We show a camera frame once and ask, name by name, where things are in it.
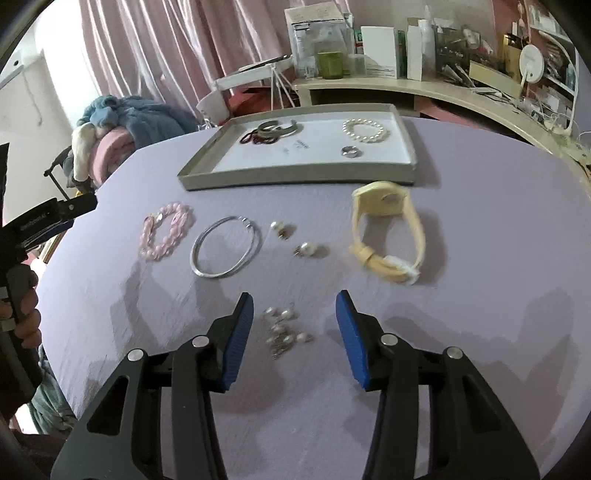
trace white curtain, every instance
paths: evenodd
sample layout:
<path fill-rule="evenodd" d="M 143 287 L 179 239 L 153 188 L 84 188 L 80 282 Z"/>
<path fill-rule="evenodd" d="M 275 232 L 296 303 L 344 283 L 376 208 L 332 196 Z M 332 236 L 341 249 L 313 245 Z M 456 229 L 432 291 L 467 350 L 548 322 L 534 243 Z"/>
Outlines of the white curtain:
<path fill-rule="evenodd" d="M 195 111 L 213 81 L 289 53 L 284 8 L 314 0 L 80 0 L 101 94 Z M 343 11 L 349 0 L 339 0 Z"/>

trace white lamp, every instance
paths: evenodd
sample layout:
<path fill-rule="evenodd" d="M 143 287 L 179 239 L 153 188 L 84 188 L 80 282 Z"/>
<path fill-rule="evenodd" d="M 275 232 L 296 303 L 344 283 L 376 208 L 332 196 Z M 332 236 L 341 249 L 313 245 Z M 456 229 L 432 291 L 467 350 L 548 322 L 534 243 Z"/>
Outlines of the white lamp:
<path fill-rule="evenodd" d="M 570 113 L 570 121 L 569 121 L 568 127 L 567 128 L 560 128 L 560 127 L 557 127 L 557 126 L 552 125 L 552 124 L 546 125 L 546 122 L 544 122 L 544 125 L 546 125 L 548 128 L 550 128 L 555 134 L 564 135 L 565 137 L 570 137 L 572 135 L 572 133 L 573 133 L 574 107 L 577 104 L 577 97 L 579 96 L 579 72 L 577 72 L 577 67 L 575 66 L 575 64 L 573 63 L 573 61 L 570 59 L 569 52 L 566 51 L 566 48 L 564 48 L 564 45 L 562 45 L 562 43 L 560 43 L 553 36 L 547 34 L 546 32 L 544 32 L 542 30 L 538 30 L 538 32 L 540 33 L 540 35 L 542 36 L 542 38 L 545 38 L 546 40 L 550 40 L 552 43 L 554 43 L 555 45 L 557 45 L 560 48 L 560 50 L 562 51 L 562 53 L 564 53 L 564 56 L 566 56 L 566 58 L 568 58 L 570 64 L 574 68 L 574 76 L 575 76 L 575 82 L 576 83 L 574 84 L 573 109 L 572 109 L 572 111 Z"/>
<path fill-rule="evenodd" d="M 526 45 L 519 56 L 521 89 L 528 83 L 538 83 L 544 76 L 544 57 L 535 45 Z"/>

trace desk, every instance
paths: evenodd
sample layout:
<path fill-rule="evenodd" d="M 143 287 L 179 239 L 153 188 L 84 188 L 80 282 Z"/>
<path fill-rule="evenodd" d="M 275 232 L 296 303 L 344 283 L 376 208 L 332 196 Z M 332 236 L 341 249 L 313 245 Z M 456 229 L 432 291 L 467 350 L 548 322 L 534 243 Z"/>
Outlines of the desk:
<path fill-rule="evenodd" d="M 375 97 L 363 97 L 363 100 L 357 100 L 354 90 L 375 90 L 381 92 L 397 92 L 405 94 L 399 97 L 403 107 L 413 108 L 412 97 L 427 97 L 434 100 L 451 103 L 462 108 L 474 111 L 483 115 L 512 132 L 519 135 L 526 142 L 552 153 L 557 157 L 566 160 L 571 171 L 580 180 L 583 187 L 591 194 L 589 181 L 583 174 L 581 167 L 577 165 L 572 157 L 562 148 L 566 141 L 563 138 L 549 133 L 544 127 L 535 122 L 529 116 L 516 110 L 513 106 L 506 103 L 495 102 L 489 98 L 477 95 L 468 88 L 451 85 L 444 82 L 418 82 L 408 79 L 386 79 L 377 77 L 354 77 L 340 80 L 296 80 L 293 88 L 300 97 L 302 106 L 318 105 L 320 103 L 345 103 L 355 101 L 380 101 Z M 331 90 L 341 90 L 341 92 L 331 92 Z"/>
<path fill-rule="evenodd" d="M 341 344 L 335 297 L 346 288 L 360 312 L 414 346 L 461 347 L 548 472 L 591 410 L 590 200 L 562 162 L 531 145 L 428 119 L 405 123 L 419 158 L 411 195 L 427 237 L 413 286 L 367 273 L 348 253 L 355 185 L 186 192 L 176 175 L 213 131 L 134 153 L 98 190 L 96 211 L 76 220 L 38 287 L 44 346 L 74 412 L 129 350 L 175 349 L 248 291 L 257 314 L 293 302 L 293 325 L 316 340 L 273 361 L 268 332 L 254 322 L 237 382 L 212 395 L 228 477 L 361 479 L 379 394 L 359 389 Z M 196 223 L 170 258 L 145 263 L 144 218 L 172 201 L 190 205 Z M 270 235 L 236 275 L 197 278 L 191 245 L 228 215 L 264 231 L 274 220 L 297 228 L 288 241 Z M 294 257 L 304 241 L 330 254 Z M 365 241 L 402 257 L 413 244 L 397 220 L 371 222 Z M 240 225 L 226 224 L 202 259 L 228 268 L 248 242 Z M 163 434 L 170 438 L 170 429 Z M 424 471 L 424 429 L 420 438 Z M 165 450 L 165 465 L 170 459 Z"/>

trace silver ring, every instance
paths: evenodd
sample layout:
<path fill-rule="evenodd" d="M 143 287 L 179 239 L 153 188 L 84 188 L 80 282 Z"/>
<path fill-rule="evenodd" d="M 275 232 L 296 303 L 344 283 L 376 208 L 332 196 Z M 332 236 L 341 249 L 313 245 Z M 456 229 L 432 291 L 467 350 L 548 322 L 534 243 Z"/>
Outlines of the silver ring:
<path fill-rule="evenodd" d="M 355 158 L 361 153 L 361 150 L 357 147 L 343 147 L 341 148 L 340 154 L 347 158 Z"/>

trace jewelry tray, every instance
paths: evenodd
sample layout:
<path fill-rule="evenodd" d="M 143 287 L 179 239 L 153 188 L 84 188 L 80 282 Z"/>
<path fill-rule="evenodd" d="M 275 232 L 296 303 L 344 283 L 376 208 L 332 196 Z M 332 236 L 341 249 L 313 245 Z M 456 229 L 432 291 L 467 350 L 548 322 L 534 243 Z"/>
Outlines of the jewelry tray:
<path fill-rule="evenodd" d="M 376 121 L 388 134 L 376 143 L 355 141 L 343 132 L 343 123 L 352 118 Z M 248 132 L 274 119 L 282 127 L 293 119 L 298 123 L 298 131 L 274 144 L 240 143 Z M 364 128 L 369 127 L 355 126 L 356 131 Z M 347 146 L 358 147 L 361 155 L 344 157 L 341 149 Z M 413 184 L 416 166 L 413 143 L 394 105 L 344 103 L 232 118 L 195 153 L 178 178 L 186 190 L 376 180 Z"/>

